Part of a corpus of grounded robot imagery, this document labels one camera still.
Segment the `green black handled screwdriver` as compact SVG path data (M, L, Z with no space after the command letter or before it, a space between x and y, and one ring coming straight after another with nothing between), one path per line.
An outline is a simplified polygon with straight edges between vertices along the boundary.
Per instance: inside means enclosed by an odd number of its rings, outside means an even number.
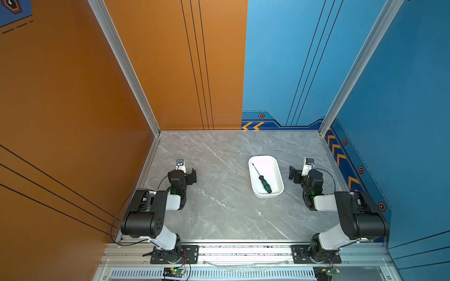
M264 178L264 176L262 174L260 174L260 172L256 168L255 164L252 164L252 166L254 167L255 171L257 172L257 174L259 176L259 180L261 181L261 184L262 184L263 188L265 189L265 191L268 194L271 194L273 191L271 189L271 186L268 184L267 180Z

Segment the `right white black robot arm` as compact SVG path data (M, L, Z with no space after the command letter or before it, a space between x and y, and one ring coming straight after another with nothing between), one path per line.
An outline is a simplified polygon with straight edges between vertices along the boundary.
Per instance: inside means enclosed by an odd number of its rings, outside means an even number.
M323 174L319 169L289 167L289 179L302 187L302 198L311 211L336 212L339 223L313 235L304 251L314 263L333 263L340 249L361 240L389 235L389 224L368 192L323 194Z

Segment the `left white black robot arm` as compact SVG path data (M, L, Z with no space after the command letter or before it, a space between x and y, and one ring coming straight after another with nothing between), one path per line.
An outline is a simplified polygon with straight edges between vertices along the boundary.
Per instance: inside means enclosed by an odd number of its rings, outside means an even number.
M134 192L121 221L121 233L138 238L140 243L152 243L151 255L177 263L183 258L182 243L180 236L165 226L165 213L185 207L187 188L197 182L197 175L194 169L190 173L175 169L167 178L170 186L165 190Z

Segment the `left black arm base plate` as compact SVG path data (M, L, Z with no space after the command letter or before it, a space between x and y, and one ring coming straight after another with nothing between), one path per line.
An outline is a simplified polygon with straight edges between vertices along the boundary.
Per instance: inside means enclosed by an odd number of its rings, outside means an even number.
M153 250L153 254L151 255L150 263L153 265L181 265L187 260L192 265L198 263L198 257L198 245L182 244L180 247L175 247L175 249L171 251L157 249L155 247Z

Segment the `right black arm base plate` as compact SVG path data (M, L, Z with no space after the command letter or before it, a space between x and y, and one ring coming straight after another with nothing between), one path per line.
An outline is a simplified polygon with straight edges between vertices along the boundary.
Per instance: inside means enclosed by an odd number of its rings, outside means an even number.
M340 264L341 256L338 251L327 251L321 247L312 249L310 245L292 245L292 258L295 264Z

